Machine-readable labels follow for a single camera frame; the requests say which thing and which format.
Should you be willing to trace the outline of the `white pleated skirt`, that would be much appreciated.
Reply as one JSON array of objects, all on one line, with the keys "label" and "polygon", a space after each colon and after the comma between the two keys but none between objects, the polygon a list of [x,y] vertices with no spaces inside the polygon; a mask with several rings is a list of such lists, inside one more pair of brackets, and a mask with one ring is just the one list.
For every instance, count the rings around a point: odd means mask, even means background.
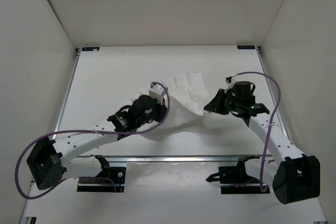
[{"label": "white pleated skirt", "polygon": [[162,124],[152,122],[139,128],[142,137],[159,141],[178,132],[186,132],[204,118],[204,106],[210,101],[201,72],[175,75],[160,81],[168,90],[170,110]]}]

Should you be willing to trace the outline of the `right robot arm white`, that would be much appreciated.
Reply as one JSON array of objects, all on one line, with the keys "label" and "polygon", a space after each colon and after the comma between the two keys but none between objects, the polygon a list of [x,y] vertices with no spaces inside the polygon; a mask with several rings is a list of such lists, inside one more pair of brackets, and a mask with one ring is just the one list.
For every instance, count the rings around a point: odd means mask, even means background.
[{"label": "right robot arm white", "polygon": [[231,113],[267,144],[272,159],[256,155],[240,157],[235,166],[221,166],[207,182],[219,181],[222,193],[242,193],[247,184],[262,182],[282,204],[317,198],[320,195],[320,162],[306,155],[284,135],[262,103],[256,103],[255,85],[238,81],[228,90],[220,89],[204,109],[221,115]]}]

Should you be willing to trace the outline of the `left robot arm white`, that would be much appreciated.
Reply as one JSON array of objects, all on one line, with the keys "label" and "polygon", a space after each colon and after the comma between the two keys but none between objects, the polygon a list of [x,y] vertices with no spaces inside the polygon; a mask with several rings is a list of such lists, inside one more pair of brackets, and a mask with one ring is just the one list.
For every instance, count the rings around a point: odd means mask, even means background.
[{"label": "left robot arm white", "polygon": [[75,177],[106,180],[110,168],[105,158],[94,155],[80,159],[79,156],[101,145],[141,134],[139,129],[146,124],[161,125],[169,108],[169,96],[163,92],[150,92],[123,106],[93,130],[63,131],[65,137],[54,140],[49,136],[40,137],[26,159],[37,188],[51,189],[61,181]]}]

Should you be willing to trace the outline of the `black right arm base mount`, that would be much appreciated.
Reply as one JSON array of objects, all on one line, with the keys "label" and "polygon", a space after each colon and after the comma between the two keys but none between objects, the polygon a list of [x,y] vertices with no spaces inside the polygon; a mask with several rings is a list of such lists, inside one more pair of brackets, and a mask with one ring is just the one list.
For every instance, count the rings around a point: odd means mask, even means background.
[{"label": "black right arm base mount", "polygon": [[261,191],[259,175],[249,176],[246,173],[246,164],[251,165],[252,161],[261,161],[261,158],[256,155],[240,157],[235,166],[220,166],[217,173],[205,180],[208,183],[219,182],[222,195],[269,194],[269,187],[265,192]]}]

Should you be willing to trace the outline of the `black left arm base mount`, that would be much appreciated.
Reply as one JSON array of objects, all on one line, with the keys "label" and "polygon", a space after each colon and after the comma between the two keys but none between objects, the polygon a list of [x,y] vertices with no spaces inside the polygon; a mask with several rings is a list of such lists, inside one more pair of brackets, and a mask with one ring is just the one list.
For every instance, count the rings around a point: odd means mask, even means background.
[{"label": "black left arm base mount", "polygon": [[101,171],[95,176],[85,176],[78,179],[77,192],[123,193],[126,163],[110,163],[102,155],[95,155]]}]

